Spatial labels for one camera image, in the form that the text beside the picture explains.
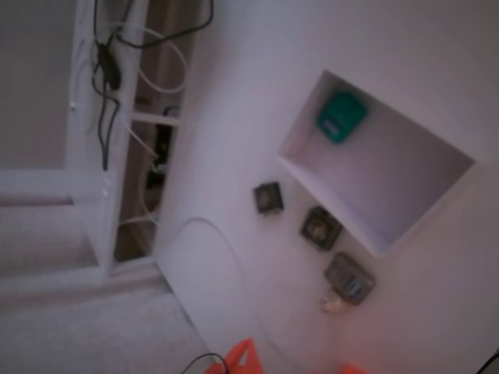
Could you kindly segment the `orange fixed gripper finger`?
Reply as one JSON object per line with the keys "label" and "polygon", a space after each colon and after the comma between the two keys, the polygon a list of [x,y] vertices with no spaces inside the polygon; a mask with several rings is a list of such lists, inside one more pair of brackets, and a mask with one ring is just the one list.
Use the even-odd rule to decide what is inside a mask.
{"label": "orange fixed gripper finger", "polygon": [[246,364],[244,365],[244,373],[248,374],[263,374],[263,367],[257,354],[256,346],[252,339],[246,339]]}

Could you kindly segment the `orange moving gripper finger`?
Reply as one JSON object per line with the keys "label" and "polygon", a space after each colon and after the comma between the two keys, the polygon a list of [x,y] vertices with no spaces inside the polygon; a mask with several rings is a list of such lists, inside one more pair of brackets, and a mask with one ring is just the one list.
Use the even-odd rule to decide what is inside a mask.
{"label": "orange moving gripper finger", "polygon": [[250,373],[250,339],[233,346],[222,363],[211,364],[205,373]]}

